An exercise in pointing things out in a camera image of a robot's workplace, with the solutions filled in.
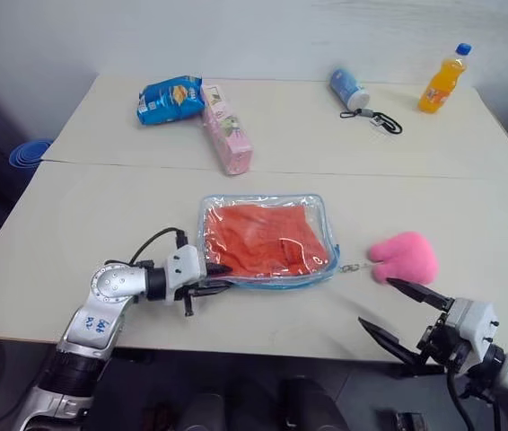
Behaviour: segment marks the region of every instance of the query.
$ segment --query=blue bottle cap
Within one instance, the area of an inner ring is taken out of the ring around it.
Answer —
[[[460,54],[461,56],[466,56],[471,51],[471,45],[468,43],[460,43],[458,45],[458,48],[455,50],[457,54]]]

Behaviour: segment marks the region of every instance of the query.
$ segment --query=white wall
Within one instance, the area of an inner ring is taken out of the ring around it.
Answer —
[[[508,130],[507,0],[0,0],[0,105],[56,136],[97,73],[426,83],[462,41]]]

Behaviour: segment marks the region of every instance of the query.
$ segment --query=chip bag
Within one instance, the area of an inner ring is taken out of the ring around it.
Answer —
[[[161,124],[198,114],[205,106],[201,84],[202,78],[179,76],[147,85],[138,95],[138,119],[146,125]]]

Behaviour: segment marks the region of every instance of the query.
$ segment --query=black lanyard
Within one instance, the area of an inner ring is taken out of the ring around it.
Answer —
[[[403,131],[402,126],[395,119],[384,114],[383,112],[376,112],[366,109],[355,111],[346,110],[344,112],[340,112],[341,119],[351,119],[356,116],[372,119],[373,124],[376,126],[382,126],[388,133],[391,133],[392,135],[399,135]]]

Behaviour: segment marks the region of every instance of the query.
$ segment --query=orange liquid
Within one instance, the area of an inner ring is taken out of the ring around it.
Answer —
[[[440,70],[422,94],[417,107],[423,112],[434,113],[442,107],[458,83],[458,78],[466,70],[460,58],[446,58]]]

